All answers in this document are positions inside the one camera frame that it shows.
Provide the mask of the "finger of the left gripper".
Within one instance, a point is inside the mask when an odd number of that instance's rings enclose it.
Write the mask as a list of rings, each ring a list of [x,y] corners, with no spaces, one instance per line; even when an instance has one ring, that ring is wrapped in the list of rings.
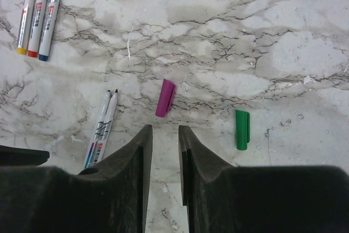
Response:
[[[1,166],[39,166],[50,157],[48,151],[13,148],[0,145]]]

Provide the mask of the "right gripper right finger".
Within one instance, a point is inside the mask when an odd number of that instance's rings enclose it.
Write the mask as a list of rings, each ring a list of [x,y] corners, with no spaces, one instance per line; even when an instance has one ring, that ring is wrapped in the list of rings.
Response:
[[[235,167],[178,129],[190,232],[348,232],[348,174],[334,166]]]

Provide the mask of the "yellow-end white marker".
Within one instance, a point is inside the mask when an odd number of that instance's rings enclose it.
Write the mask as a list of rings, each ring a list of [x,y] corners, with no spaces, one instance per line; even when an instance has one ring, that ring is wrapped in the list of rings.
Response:
[[[34,1],[35,0],[24,0],[22,8],[19,32],[17,36],[17,53],[21,55],[25,55],[27,52]]]

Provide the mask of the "green pen cap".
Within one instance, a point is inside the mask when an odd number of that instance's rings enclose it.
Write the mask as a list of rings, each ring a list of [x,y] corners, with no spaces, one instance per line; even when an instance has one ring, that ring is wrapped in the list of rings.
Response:
[[[236,148],[245,151],[250,142],[250,114],[246,111],[235,110]]]

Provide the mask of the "blue-end white marker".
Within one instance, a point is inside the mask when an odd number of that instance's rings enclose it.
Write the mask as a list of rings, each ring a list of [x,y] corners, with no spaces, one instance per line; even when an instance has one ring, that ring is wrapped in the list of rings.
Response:
[[[53,38],[54,27],[58,14],[60,0],[47,0],[45,20],[43,24],[43,31],[41,34],[41,42],[39,47],[39,60],[48,61],[51,43]]]

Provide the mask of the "red-end white marker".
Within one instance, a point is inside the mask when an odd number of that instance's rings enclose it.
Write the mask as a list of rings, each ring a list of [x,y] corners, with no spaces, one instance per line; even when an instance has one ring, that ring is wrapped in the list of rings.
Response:
[[[33,7],[31,31],[28,42],[28,56],[36,58],[39,51],[41,30],[44,22],[44,15],[47,0],[35,0]]]

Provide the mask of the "purple-end white marker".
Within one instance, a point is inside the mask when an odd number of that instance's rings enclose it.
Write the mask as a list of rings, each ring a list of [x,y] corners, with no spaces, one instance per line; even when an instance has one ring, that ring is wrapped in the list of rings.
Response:
[[[107,108],[106,115],[104,117],[103,126],[100,129],[99,139],[94,145],[88,167],[100,162],[103,158],[106,144],[107,144],[111,127],[112,127],[115,110],[117,107],[117,102],[118,102],[118,89],[114,91],[111,90],[111,99]]]

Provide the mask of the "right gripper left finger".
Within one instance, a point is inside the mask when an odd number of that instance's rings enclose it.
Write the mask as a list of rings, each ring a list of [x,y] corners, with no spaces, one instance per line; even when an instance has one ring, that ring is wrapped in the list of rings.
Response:
[[[144,232],[153,129],[72,175],[53,167],[1,168],[1,232]]]

